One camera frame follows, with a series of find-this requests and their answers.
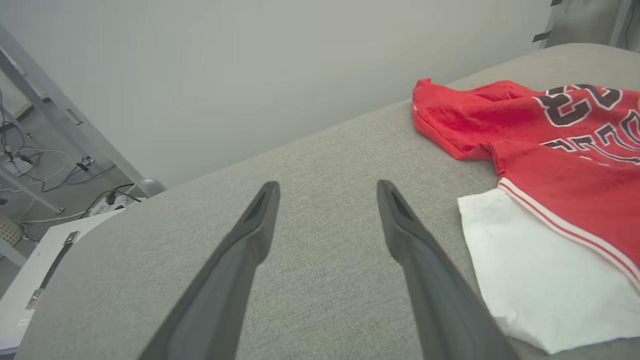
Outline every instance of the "metal bracket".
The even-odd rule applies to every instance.
[[[537,42],[537,41],[540,41],[540,40],[544,40],[544,39],[548,38],[550,34],[551,34],[551,31],[547,31],[546,33],[537,34],[537,35],[535,35],[533,37],[533,41],[532,42]]]
[[[69,115],[74,118],[74,120],[76,121],[76,125],[84,124],[84,121],[82,121],[82,119],[80,119],[73,110],[67,109],[67,112],[69,112]]]
[[[93,163],[95,163],[95,160],[90,156],[87,156],[86,158],[82,158],[82,160],[80,160],[79,163],[76,163],[76,165],[84,171],[89,171],[89,167],[93,165]]]
[[[74,242],[76,242],[76,238],[79,233],[80,233],[79,231],[74,231],[73,233],[70,233],[69,236],[67,236],[67,239],[65,240],[65,245],[73,244]]]
[[[33,292],[33,295],[29,299],[29,302],[27,303],[27,307],[25,307],[25,309],[33,310],[36,307],[36,303],[38,302],[38,299],[42,295],[43,290],[44,289],[36,289],[36,291]]]

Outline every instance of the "red jersey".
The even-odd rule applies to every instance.
[[[424,79],[413,122],[456,159],[493,160],[499,188],[640,288],[639,100],[587,84],[457,91]]]

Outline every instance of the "white wall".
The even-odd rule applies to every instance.
[[[0,22],[166,187],[533,51],[541,0],[0,0]]]

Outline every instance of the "gray fabric surface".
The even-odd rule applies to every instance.
[[[451,86],[510,79],[538,90],[568,83],[640,90],[638,65],[640,54],[564,45]],[[491,163],[456,161],[416,132],[405,101],[171,189],[99,225],[58,268],[17,360],[135,359],[269,180],[280,182],[280,212],[253,282],[237,358],[419,358],[403,273],[383,239],[378,179],[397,185],[477,291],[456,198],[493,188],[497,176]],[[513,343],[524,359],[640,353],[636,340],[554,357]]]

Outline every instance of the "metal pole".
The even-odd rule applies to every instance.
[[[35,200],[41,202],[44,206],[46,206],[49,209],[55,211],[56,213],[60,214],[62,211],[65,210],[65,208],[61,208],[59,206],[52,205],[50,202],[48,202],[45,199],[43,199],[40,196],[38,196],[38,194],[36,194],[35,192],[32,192],[31,190],[29,190],[26,186],[24,186],[22,183],[20,183],[20,181],[16,180],[10,173],[8,173],[4,169],[4,166],[2,166],[2,165],[0,165],[0,176],[5,178],[11,184],[14,184],[15,186],[17,186],[23,192],[26,192],[27,194],[29,194]]]
[[[22,77],[20,72],[13,66],[11,61],[6,57],[4,52],[0,51],[0,70],[4,72],[6,77],[11,80],[11,82],[15,85],[20,92],[24,94],[24,96],[31,102],[31,104],[38,109],[38,111],[47,119],[51,126],[62,136],[67,139],[67,141],[73,145],[73,147],[78,150],[80,155],[83,158],[89,158],[89,154],[87,151],[80,145],[76,139],[74,139],[71,134],[67,132],[67,130],[60,124],[60,121],[53,115],[51,111],[45,106],[44,102],[38,94],[33,90],[31,85]]]
[[[27,138],[30,139],[33,137],[33,135],[31,133],[27,132],[27,129],[24,128],[24,126],[22,126],[22,124],[15,118],[13,117],[13,114],[11,114],[7,109],[2,108],[2,112],[4,113],[4,117],[8,118],[9,121],[15,125],[15,127],[18,128],[18,130],[20,130],[20,132]]]
[[[24,263],[27,262],[27,259],[4,239],[0,239],[0,254],[6,256],[7,259],[19,267],[23,267]]]

